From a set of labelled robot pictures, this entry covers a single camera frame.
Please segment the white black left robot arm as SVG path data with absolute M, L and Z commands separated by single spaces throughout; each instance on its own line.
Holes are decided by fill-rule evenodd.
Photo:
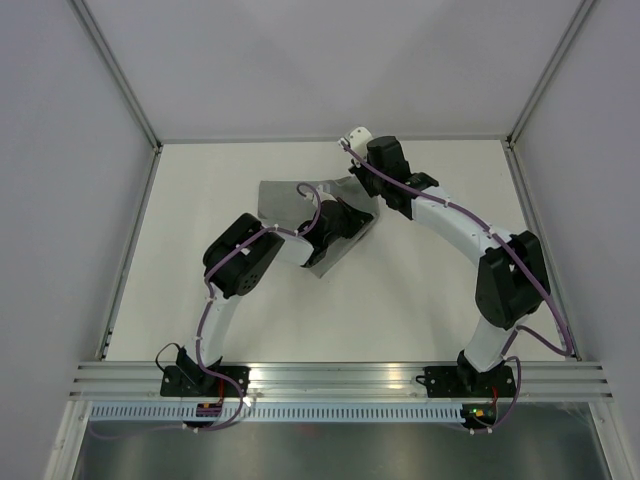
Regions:
M 231 319 L 241 298 L 258 285 L 273 262 L 328 269 L 337 260 L 331 248 L 357 241 L 374 220 L 373 214 L 341 198 L 321 201 L 314 216 L 294 231 L 266 226 L 249 213 L 240 215 L 203 255 L 209 298 L 194 339 L 176 358 L 184 385 L 198 396 L 216 389 L 214 365 L 222 359 Z

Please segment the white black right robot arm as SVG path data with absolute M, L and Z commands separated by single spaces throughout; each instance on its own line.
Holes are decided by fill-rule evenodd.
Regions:
M 353 156 L 350 172 L 369 196 L 383 198 L 388 208 L 430 228 L 476 268 L 480 319 L 461 352 L 456 381 L 469 395 L 482 393 L 516 326 L 550 293 L 539 239 L 528 230 L 516 235 L 496 229 L 451 201 L 437 180 L 411 171 L 394 136 L 360 143 L 342 138 L 339 144 Z

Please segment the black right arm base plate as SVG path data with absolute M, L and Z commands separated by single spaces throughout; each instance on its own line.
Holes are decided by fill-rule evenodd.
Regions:
M 479 374 L 463 373 L 456 366 L 427 366 L 414 379 L 430 399 L 492 399 L 494 395 L 501 399 L 512 398 L 516 393 L 516 379 L 507 365 Z

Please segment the aluminium frame post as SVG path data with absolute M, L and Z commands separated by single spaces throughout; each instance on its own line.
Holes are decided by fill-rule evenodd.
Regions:
M 503 144 L 513 148 L 531 120 L 535 109 L 544 97 L 552 81 L 569 55 L 570 50 L 579 38 L 586 23 L 600 4 L 598 0 L 581 0 L 569 23 L 564 29 L 560 40 L 555 46 L 549 60 L 546 62 L 541 75 L 528 96 L 522 110 L 516 118 L 512 128 L 505 136 Z
M 87 34 L 91 45 L 115 84 L 137 127 L 152 150 L 158 153 L 161 150 L 162 142 L 144 112 L 88 2 L 85 0 L 69 0 L 67 4 Z

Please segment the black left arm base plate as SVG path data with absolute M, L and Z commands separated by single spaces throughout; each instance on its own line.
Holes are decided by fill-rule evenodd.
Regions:
M 176 360 L 173 364 L 162 366 L 159 356 L 169 346 L 177 349 Z M 219 359 L 207 366 L 208 370 L 215 372 L 215 375 L 210 375 L 187 355 L 185 347 L 179 347 L 175 342 L 165 345 L 156 355 L 154 363 L 162 372 L 162 397 L 239 398 L 240 394 L 246 394 L 250 384 L 251 369 L 248 366 L 230 365 Z

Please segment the aluminium mounting rail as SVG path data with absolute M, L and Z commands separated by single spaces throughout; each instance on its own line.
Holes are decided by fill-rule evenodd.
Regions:
M 421 363 L 249 363 L 248 396 L 266 402 L 463 401 L 453 391 L 437 397 L 420 384 Z M 611 402 L 604 370 L 596 362 L 521 364 L 518 399 L 523 402 Z M 152 362 L 86 362 L 68 387 L 70 400 L 158 400 L 162 373 Z

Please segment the left aluminium frame post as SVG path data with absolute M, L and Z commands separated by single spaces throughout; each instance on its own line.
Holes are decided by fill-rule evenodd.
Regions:
M 152 150 L 158 153 L 161 150 L 162 142 L 144 112 L 88 2 L 85 0 L 69 0 L 67 4 L 87 34 L 91 45 L 115 84 L 137 127 Z

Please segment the right aluminium frame post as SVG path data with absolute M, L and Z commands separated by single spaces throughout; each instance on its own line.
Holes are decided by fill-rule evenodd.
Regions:
M 598 0 L 581 0 L 569 23 L 564 29 L 560 40 L 555 46 L 549 60 L 546 62 L 541 75 L 528 96 L 522 110 L 516 118 L 512 128 L 505 136 L 503 144 L 513 148 L 531 120 L 535 109 L 544 97 L 552 81 L 569 55 L 570 50 L 579 38 L 586 23 L 600 4 Z

